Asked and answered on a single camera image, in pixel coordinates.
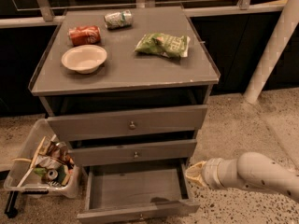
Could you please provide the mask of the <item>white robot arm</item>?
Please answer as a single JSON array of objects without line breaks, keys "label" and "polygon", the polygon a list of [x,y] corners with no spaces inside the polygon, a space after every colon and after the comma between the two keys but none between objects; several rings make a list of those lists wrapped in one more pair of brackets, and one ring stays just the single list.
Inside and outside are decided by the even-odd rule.
[{"label": "white robot arm", "polygon": [[199,161],[185,176],[199,187],[279,193],[299,203],[299,176],[256,152],[232,160]]}]

